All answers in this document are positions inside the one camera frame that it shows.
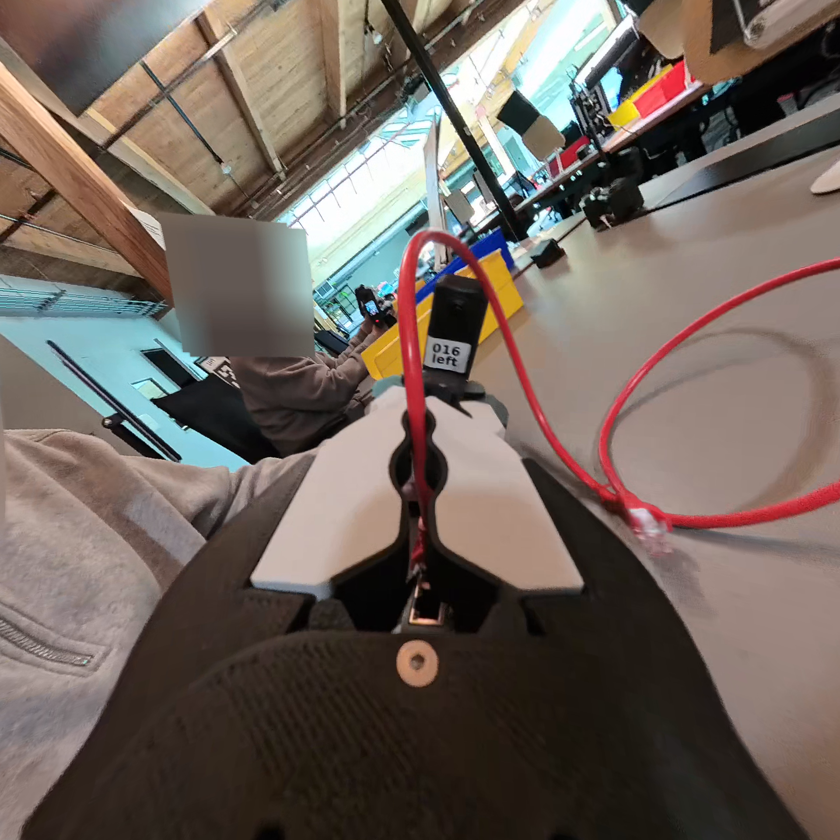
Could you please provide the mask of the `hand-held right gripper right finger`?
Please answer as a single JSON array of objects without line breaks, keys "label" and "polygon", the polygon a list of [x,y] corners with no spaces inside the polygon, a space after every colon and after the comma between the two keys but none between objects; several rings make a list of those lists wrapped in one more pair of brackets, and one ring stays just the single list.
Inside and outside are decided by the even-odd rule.
[{"label": "hand-held right gripper right finger", "polygon": [[581,574],[494,408],[461,411],[436,397],[426,407],[445,466],[434,502],[444,549],[521,592],[580,593]]}]

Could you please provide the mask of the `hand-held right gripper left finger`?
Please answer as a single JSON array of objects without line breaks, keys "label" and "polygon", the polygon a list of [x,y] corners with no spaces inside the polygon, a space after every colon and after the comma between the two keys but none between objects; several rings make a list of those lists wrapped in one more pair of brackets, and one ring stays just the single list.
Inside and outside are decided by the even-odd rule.
[{"label": "hand-held right gripper left finger", "polygon": [[404,387],[321,444],[250,575],[257,590],[330,597],[366,568],[397,557],[410,570],[410,526],[392,462],[406,441]]}]

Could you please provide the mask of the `yellow storage bin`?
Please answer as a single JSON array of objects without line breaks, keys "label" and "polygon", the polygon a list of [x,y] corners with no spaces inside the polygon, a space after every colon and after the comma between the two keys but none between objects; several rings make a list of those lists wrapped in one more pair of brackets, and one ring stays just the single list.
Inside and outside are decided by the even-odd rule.
[{"label": "yellow storage bin", "polygon": [[[479,262],[497,294],[506,318],[509,318],[522,309],[522,297],[516,288],[515,281],[501,250],[498,249],[490,255],[480,258]],[[425,354],[435,286],[436,284],[432,281],[423,286],[420,286],[419,282],[415,285],[416,330],[419,349],[422,354]],[[479,334],[478,344],[485,342],[497,330],[498,321],[495,312],[491,305],[488,305]],[[399,327],[395,325],[389,328],[382,337],[374,341],[370,347],[363,350],[361,358],[365,363],[369,376],[376,381],[392,375],[401,375],[403,373],[403,354]]]}]

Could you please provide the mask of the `black network adapter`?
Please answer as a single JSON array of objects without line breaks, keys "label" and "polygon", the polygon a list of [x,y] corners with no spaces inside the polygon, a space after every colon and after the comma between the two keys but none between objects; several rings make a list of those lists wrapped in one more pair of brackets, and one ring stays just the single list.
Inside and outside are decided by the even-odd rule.
[{"label": "black network adapter", "polygon": [[453,634],[454,612],[443,602],[425,574],[411,580],[411,587],[393,634]]}]

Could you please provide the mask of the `blue storage bin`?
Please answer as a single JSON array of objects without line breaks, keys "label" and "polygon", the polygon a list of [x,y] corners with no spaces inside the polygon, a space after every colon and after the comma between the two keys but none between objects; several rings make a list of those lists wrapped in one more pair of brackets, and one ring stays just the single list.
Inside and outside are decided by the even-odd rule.
[{"label": "blue storage bin", "polygon": [[[479,238],[473,245],[469,247],[469,250],[478,259],[483,259],[493,253],[500,252],[501,257],[511,274],[513,274],[516,268],[514,259],[511,256],[508,241],[505,239],[505,236],[502,233],[500,227],[493,229],[489,234],[485,235],[483,238]],[[431,288],[431,286],[442,275],[447,273],[454,274],[457,271],[466,267],[466,262],[462,260],[462,258],[455,256],[438,273],[433,274],[432,276],[429,276],[426,279],[418,280],[415,284],[416,291],[422,291],[426,287]]]}]

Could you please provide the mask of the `leaning white board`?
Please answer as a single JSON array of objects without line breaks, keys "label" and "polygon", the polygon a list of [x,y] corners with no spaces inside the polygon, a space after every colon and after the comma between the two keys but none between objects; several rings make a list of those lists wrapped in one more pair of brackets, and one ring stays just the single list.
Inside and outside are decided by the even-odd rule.
[{"label": "leaning white board", "polygon": [[423,177],[425,184],[425,204],[430,228],[442,229],[450,234],[455,231],[454,217],[442,193],[438,167],[440,118],[435,118],[423,144]]}]

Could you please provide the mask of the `black pole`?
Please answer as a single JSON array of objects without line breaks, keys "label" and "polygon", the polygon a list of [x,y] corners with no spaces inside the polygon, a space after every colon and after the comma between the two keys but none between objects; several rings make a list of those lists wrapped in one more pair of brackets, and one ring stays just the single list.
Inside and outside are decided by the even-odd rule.
[{"label": "black pole", "polygon": [[453,124],[456,135],[465,146],[469,158],[472,160],[476,172],[480,174],[483,182],[489,189],[493,203],[496,205],[497,213],[503,227],[508,231],[512,240],[516,243],[522,242],[528,236],[527,229],[513,205],[511,205],[504,189],[492,171],[490,163],[483,154],[476,138],[470,131],[467,122],[461,111],[451,98],[448,89],[441,78],[440,73],[432,57],[429,55],[420,35],[416,32],[406,11],[398,1],[384,1],[384,8],[395,25],[397,34],[402,38],[408,48],[409,56],[415,60],[418,69],[421,71],[426,83],[435,94],[439,104]]}]

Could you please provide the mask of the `black clamp device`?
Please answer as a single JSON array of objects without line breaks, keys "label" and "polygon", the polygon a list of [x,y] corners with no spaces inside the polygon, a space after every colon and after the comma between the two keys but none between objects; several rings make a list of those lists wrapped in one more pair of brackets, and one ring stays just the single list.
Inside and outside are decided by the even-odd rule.
[{"label": "black clamp device", "polygon": [[644,196],[634,178],[618,177],[584,195],[581,210],[593,228],[613,228],[642,213]]}]

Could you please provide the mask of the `background wooden table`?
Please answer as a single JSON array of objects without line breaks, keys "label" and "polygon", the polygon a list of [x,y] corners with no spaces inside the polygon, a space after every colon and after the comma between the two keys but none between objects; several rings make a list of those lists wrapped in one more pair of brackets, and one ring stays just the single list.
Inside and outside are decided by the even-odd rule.
[{"label": "background wooden table", "polygon": [[[614,134],[602,145],[605,153],[616,154],[628,145],[641,140],[648,132],[653,131],[664,121],[694,105],[700,99],[712,92],[713,86],[705,84],[700,80],[688,77],[689,84],[679,95],[665,102],[661,108],[651,112],[645,117],[631,121],[628,125],[619,127]],[[557,177],[543,185],[537,192],[525,199],[514,210],[517,215],[522,215],[531,207],[549,201],[549,197],[555,194],[565,183],[572,181],[577,175],[599,160],[596,149],[592,149],[584,158],[575,160],[570,166],[560,169]]]}]

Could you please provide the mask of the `small yellow bin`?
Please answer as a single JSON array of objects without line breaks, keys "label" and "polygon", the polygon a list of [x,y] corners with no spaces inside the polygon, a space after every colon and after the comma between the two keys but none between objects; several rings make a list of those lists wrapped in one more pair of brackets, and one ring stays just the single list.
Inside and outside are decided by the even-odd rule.
[{"label": "small yellow bin", "polygon": [[618,108],[607,115],[607,120],[615,129],[624,129],[640,119],[644,119],[651,115],[658,105],[651,106],[647,100],[638,98],[635,100],[626,100],[621,103]]}]

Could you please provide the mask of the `person's grey hoodie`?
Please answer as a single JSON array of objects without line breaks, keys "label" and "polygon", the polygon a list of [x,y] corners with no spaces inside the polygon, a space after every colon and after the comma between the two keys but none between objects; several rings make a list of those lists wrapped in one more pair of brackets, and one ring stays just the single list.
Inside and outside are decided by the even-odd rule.
[{"label": "person's grey hoodie", "polygon": [[2,838],[73,759],[186,564],[123,512],[125,455],[66,430],[3,434]]}]

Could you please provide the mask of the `large red bin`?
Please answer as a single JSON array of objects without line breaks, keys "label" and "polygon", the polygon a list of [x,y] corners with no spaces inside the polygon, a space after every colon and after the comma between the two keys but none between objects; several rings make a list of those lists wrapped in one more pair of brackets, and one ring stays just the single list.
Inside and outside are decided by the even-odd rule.
[{"label": "large red bin", "polygon": [[686,68],[685,61],[680,60],[637,91],[633,95],[633,105],[639,116],[646,118],[676,99],[696,81]]}]

